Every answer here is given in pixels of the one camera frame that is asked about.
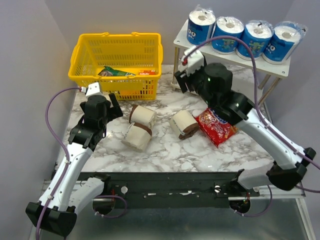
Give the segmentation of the beige brown roll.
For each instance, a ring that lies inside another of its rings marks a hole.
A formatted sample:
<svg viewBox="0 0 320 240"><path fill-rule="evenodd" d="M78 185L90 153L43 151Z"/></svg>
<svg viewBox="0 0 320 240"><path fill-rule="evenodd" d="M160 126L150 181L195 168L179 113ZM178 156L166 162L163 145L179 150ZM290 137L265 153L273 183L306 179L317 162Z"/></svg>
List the beige brown roll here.
<svg viewBox="0 0 320 240"><path fill-rule="evenodd" d="M187 110L176 113L170 119L169 125L180 140L192 137L200 128L193 115Z"/></svg>
<svg viewBox="0 0 320 240"><path fill-rule="evenodd" d="M134 104L129 114L129 123L139 123L150 129L156 123L157 114L154 110Z"/></svg>
<svg viewBox="0 0 320 240"><path fill-rule="evenodd" d="M136 151L143 152L152 138L152 130L137 122L129 125L121 142Z"/></svg>

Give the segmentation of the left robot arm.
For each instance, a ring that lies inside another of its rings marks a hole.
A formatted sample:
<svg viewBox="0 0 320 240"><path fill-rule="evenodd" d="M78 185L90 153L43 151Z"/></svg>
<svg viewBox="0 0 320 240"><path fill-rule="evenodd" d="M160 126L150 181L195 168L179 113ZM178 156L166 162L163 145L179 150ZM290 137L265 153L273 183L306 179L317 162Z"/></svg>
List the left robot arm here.
<svg viewBox="0 0 320 240"><path fill-rule="evenodd" d="M90 177L76 192L74 186L98 143L106 137L107 123L123 116L114 93L108 97L91 95L80 104L83 115L63 147L65 156L49 187L37 202L29 202L25 213L36 231L45 230L66 238L77 216L87 203L99 196L107 197L111 185L107 177Z"/></svg>

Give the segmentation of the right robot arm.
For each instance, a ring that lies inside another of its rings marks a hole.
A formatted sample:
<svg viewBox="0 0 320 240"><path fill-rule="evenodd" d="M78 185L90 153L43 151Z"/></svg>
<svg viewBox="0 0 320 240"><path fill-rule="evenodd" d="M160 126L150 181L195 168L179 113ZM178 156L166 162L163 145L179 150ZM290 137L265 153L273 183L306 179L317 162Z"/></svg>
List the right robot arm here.
<svg viewBox="0 0 320 240"><path fill-rule="evenodd" d="M316 155L311 148L293 143L275 128L244 94L232 90L233 73L221 63L174 73L180 89L196 92L223 121L254 139L273 158L273 162L253 169L241 169L232 180L230 191L241 196L254 187L274 185L290 191L297 187Z"/></svg>

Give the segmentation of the beige brown roll front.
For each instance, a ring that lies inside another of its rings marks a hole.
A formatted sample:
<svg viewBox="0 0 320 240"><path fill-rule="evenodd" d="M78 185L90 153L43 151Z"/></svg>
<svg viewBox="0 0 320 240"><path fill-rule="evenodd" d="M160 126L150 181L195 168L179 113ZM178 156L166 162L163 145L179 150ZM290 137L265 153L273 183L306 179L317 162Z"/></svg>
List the beige brown roll front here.
<svg viewBox="0 0 320 240"><path fill-rule="evenodd" d="M136 151L143 152L152 138L152 130L137 122L129 125L121 142Z"/></svg>

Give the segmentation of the blue roll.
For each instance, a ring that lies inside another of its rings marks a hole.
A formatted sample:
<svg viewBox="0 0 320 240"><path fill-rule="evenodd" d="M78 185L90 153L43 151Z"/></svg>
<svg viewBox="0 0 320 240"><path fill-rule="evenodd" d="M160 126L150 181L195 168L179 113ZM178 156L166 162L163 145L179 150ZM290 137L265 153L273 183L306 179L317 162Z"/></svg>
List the blue roll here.
<svg viewBox="0 0 320 240"><path fill-rule="evenodd" d="M232 36L240 39L244 28L243 22L238 18L233 16L220 16L216 19L213 37ZM238 42L230 38L214 40L211 44L215 52L224 55L233 53L238 46Z"/></svg>
<svg viewBox="0 0 320 240"><path fill-rule="evenodd" d="M215 29L216 16L211 8L197 5L188 15L186 38L192 45L200 45L209 39Z"/></svg>
<svg viewBox="0 0 320 240"><path fill-rule="evenodd" d="M274 34L262 53L263 59L273 65L283 64L306 36L304 24L282 21L275 25Z"/></svg>
<svg viewBox="0 0 320 240"><path fill-rule="evenodd" d="M258 59L274 35L273 25L265 20L250 20L246 23L241 40L250 48L253 57Z"/></svg>

